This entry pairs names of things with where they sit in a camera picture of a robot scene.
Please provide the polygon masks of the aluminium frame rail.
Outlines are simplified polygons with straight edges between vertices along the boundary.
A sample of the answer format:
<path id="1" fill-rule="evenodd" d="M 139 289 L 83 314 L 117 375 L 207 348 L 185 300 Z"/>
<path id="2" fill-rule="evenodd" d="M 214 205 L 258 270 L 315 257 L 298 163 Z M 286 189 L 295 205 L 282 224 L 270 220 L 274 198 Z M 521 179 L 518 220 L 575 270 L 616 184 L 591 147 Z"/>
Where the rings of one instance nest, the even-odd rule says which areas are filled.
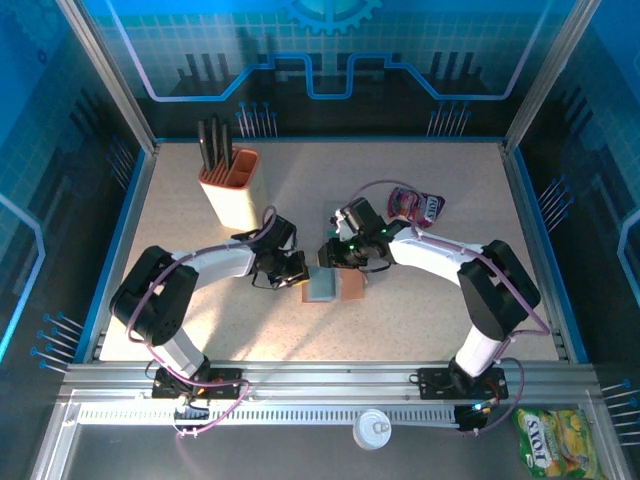
<path id="1" fill-rule="evenodd" d="M 250 382 L 248 396 L 265 404 L 403 405 L 418 404 L 418 387 L 409 376 L 428 364 L 406 362 L 226 361 L 215 367 L 240 368 Z M 578 404 L 600 400 L 600 386 L 590 364 L 524 361 L 524 373 L 509 360 L 504 370 L 513 400 L 524 380 L 525 404 Z M 58 399 L 76 402 L 148 399 L 151 370 L 144 362 L 75 364 L 64 375 Z"/>

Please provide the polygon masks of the black handled knife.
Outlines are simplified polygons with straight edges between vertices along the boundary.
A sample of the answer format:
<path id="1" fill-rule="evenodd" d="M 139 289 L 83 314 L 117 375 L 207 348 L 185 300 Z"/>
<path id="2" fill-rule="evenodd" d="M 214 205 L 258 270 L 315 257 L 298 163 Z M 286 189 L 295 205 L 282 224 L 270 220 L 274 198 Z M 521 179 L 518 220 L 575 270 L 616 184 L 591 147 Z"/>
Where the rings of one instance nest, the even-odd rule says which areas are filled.
<path id="1" fill-rule="evenodd" d="M 233 165 L 233 140 L 231 125 L 228 120 L 224 120 L 221 126 L 221 150 L 226 171 L 230 173 Z"/>
<path id="2" fill-rule="evenodd" d="M 197 123 L 197 130 L 204 169 L 206 172 L 210 172 L 213 169 L 213 160 L 210 150 L 208 121 L 206 119 L 199 120 Z"/>
<path id="3" fill-rule="evenodd" d="M 210 118 L 210 149 L 211 149 L 211 170 L 214 170 L 220 160 L 221 149 L 221 123 L 219 116 L 213 114 Z"/>

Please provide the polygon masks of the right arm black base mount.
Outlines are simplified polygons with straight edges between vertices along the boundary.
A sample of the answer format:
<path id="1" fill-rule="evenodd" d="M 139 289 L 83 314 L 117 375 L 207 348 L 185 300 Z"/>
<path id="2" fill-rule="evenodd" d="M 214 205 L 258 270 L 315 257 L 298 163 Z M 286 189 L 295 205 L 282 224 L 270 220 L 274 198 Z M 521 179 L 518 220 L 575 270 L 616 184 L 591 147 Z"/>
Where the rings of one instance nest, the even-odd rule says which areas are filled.
<path id="1" fill-rule="evenodd" d="M 509 397 L 504 370 L 495 367 L 475 380 L 449 368 L 420 368 L 409 375 L 409 382 L 418 387 L 421 400 L 503 400 Z"/>

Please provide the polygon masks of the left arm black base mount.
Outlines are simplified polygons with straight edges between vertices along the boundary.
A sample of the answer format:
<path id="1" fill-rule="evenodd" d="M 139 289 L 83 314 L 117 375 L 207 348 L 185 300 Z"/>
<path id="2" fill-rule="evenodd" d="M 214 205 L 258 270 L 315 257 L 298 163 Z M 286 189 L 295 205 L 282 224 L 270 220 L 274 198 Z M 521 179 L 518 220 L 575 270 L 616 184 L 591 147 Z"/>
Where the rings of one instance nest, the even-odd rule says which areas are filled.
<path id="1" fill-rule="evenodd" d="M 159 368 L 153 380 L 153 399 L 235 400 L 240 394 L 239 381 L 243 371 L 239 368 L 211 368 L 197 382 L 213 383 L 213 387 L 193 386 L 178 380 L 165 368 Z"/>

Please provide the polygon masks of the white round lid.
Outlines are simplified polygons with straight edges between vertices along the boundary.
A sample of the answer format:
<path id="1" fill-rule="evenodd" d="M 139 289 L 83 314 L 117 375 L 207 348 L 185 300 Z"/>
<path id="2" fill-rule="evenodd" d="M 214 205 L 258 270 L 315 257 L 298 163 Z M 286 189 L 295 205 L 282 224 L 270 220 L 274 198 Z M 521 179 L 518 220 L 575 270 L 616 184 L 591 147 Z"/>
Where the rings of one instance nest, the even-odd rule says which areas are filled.
<path id="1" fill-rule="evenodd" d="M 383 448 L 391 438 L 391 421 L 381 410 L 367 409 L 356 417 L 352 434 L 354 441 L 361 449 L 378 450 Z"/>

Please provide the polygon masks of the beige orange knife block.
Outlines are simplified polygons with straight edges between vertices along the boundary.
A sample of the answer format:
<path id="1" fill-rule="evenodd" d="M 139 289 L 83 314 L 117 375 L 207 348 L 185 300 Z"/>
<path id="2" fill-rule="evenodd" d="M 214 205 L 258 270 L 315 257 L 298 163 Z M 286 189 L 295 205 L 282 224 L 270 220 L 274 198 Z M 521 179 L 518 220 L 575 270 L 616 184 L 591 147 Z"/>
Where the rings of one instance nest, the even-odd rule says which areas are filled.
<path id="1" fill-rule="evenodd" d="M 252 149 L 233 147 L 232 161 L 230 171 L 223 162 L 210 172 L 202 167 L 199 183 L 224 227 L 257 229 L 269 204 L 260 155 Z"/>

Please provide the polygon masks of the aluminium frame post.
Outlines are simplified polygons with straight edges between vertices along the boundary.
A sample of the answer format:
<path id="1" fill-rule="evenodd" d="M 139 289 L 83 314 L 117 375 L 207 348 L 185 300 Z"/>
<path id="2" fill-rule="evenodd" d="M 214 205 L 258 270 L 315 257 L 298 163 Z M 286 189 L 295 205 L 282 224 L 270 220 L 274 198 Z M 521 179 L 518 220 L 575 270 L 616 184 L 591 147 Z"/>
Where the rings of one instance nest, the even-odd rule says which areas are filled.
<path id="1" fill-rule="evenodd" d="M 562 28 L 512 121 L 502 146 L 502 157 L 512 156 L 540 111 L 556 80 L 563 72 L 577 44 L 602 0 L 576 0 Z"/>
<path id="2" fill-rule="evenodd" d="M 158 144 L 155 135 L 88 10 L 81 0 L 55 0 L 55 2 L 136 140 L 147 154 L 156 154 Z"/>

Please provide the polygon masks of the purple candy bag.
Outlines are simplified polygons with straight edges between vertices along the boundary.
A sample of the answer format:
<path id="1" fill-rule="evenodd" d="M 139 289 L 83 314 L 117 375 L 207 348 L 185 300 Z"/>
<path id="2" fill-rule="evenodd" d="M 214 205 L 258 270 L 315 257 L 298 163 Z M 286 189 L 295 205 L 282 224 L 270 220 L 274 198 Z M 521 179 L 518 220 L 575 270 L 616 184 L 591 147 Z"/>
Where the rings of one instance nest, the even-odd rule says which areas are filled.
<path id="1" fill-rule="evenodd" d="M 438 219 L 446 201 L 442 196 L 396 187 L 387 201 L 387 216 L 430 228 Z"/>

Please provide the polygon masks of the brown leather card holder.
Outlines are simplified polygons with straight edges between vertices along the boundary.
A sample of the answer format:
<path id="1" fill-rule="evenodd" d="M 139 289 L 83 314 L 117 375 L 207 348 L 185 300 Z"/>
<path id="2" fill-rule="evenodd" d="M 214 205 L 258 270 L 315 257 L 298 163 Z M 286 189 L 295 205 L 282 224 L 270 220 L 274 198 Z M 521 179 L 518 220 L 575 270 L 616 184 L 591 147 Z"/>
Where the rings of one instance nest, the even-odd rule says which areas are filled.
<path id="1" fill-rule="evenodd" d="M 334 269 L 336 272 L 337 296 L 333 301 L 360 300 L 365 296 L 365 275 L 358 270 Z M 307 283 L 302 285 L 301 301 L 307 301 Z"/>

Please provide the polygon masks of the yellow candy bag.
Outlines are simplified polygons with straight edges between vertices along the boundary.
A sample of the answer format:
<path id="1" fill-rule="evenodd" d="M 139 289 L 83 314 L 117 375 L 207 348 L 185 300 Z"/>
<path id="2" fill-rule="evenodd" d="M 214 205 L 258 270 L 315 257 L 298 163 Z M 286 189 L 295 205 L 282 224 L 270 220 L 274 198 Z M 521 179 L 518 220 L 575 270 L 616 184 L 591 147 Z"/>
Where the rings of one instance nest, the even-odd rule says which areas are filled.
<path id="1" fill-rule="evenodd" d="M 513 421 L 520 458 L 532 477 L 608 480 L 583 410 L 518 408 Z"/>

